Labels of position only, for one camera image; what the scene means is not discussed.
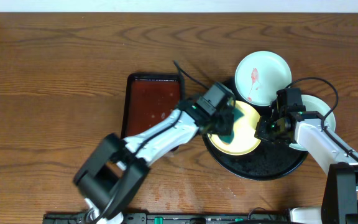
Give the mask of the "teal yellow sponge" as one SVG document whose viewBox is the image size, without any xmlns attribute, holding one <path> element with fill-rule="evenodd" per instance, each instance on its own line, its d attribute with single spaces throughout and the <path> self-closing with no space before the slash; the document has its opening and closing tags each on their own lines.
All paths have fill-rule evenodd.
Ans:
<svg viewBox="0 0 358 224">
<path fill-rule="evenodd" d="M 225 144 L 231 144 L 232 141 L 234 140 L 235 137 L 234 125 L 238 119 L 244 116 L 244 113 L 240 109 L 234 108 L 233 115 L 234 117 L 233 117 L 232 130 L 230 135 L 219 135 L 219 139 Z"/>
</svg>

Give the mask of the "yellow plate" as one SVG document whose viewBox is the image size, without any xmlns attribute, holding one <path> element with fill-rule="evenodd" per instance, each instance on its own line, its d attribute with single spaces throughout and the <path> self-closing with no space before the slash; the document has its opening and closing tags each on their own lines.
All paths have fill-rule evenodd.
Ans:
<svg viewBox="0 0 358 224">
<path fill-rule="evenodd" d="M 207 137 L 219 151 L 232 156 L 242 156 L 252 152 L 260 144 L 260 140 L 254 137 L 260 115 L 256 109 L 243 101 L 237 100 L 235 108 L 240 109 L 244 116 L 234 125 L 235 137 L 232 143 L 223 143 L 217 134 L 208 134 Z"/>
</svg>

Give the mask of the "white plate with small stain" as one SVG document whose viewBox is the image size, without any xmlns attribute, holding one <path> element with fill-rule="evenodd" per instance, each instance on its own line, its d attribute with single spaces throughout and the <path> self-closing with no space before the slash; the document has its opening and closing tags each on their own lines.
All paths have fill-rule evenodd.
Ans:
<svg viewBox="0 0 358 224">
<path fill-rule="evenodd" d="M 302 95 L 301 98 L 307 111 L 317 111 L 321 115 L 325 115 L 331 109 L 327 103 L 316 96 Z M 331 113 L 326 118 L 326 123 L 333 131 L 336 130 L 336 118 L 334 113 Z"/>
</svg>

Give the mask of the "white plate with long stain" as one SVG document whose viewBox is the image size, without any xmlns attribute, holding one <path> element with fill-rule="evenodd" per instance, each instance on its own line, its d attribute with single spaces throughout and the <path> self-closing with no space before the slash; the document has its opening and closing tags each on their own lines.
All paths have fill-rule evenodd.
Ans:
<svg viewBox="0 0 358 224">
<path fill-rule="evenodd" d="M 292 81 L 290 67 L 279 55 L 258 51 L 247 55 L 236 68 L 234 83 L 240 96 L 252 105 L 268 106 L 276 92 Z"/>
</svg>

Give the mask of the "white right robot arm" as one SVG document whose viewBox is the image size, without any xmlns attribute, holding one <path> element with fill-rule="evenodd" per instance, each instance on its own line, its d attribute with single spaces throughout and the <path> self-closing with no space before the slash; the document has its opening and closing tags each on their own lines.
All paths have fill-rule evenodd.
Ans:
<svg viewBox="0 0 358 224">
<path fill-rule="evenodd" d="M 286 112 L 277 120 L 260 117 L 255 137 L 263 141 L 301 145 L 327 175 L 318 216 L 304 208 L 293 218 L 319 223 L 358 223 L 358 152 L 324 122 L 317 111 Z"/>
</svg>

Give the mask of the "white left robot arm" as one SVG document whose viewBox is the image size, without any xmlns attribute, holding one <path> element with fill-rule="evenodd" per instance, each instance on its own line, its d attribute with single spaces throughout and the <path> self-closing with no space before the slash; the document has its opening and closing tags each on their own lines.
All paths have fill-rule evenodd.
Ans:
<svg viewBox="0 0 358 224">
<path fill-rule="evenodd" d="M 73 183 L 89 205 L 86 223 L 121 223 L 150 166 L 199 134 L 230 134 L 235 99 L 201 96 L 183 100 L 162 122 L 143 133 L 101 140 L 75 174 Z"/>
</svg>

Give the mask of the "round black tray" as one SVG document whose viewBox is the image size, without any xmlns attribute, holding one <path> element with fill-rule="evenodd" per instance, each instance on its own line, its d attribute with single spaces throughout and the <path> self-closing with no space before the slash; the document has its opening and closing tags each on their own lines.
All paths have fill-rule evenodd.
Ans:
<svg viewBox="0 0 358 224">
<path fill-rule="evenodd" d="M 250 180 L 274 180 L 297 169 L 307 158 L 306 151 L 282 144 L 262 141 L 252 152 L 232 156 L 221 152 L 209 138 L 203 136 L 204 145 L 215 161 L 229 172 Z"/>
</svg>

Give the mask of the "rectangular black water tray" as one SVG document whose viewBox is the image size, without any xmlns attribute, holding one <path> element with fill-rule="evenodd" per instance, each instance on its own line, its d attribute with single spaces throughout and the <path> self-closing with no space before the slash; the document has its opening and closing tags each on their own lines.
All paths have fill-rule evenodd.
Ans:
<svg viewBox="0 0 358 224">
<path fill-rule="evenodd" d="M 185 81 L 173 73 L 132 73 L 127 78 L 121 138 L 135 136 L 167 118 L 185 97 Z"/>
</svg>

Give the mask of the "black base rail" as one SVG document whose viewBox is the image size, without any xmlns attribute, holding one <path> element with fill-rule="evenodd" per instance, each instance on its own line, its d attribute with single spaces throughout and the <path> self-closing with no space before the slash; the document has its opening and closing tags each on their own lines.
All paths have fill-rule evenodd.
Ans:
<svg viewBox="0 0 358 224">
<path fill-rule="evenodd" d="M 167 215 L 167 214 L 146 214 L 146 213 L 127 213 L 119 215 L 110 221 L 102 219 L 98 223 L 122 223 L 122 224 L 220 224 L 220 223 L 290 223 L 286 215 Z M 43 217 L 42 224 L 76 224 L 90 223 L 90 217 L 86 212 L 81 213 L 48 213 Z"/>
</svg>

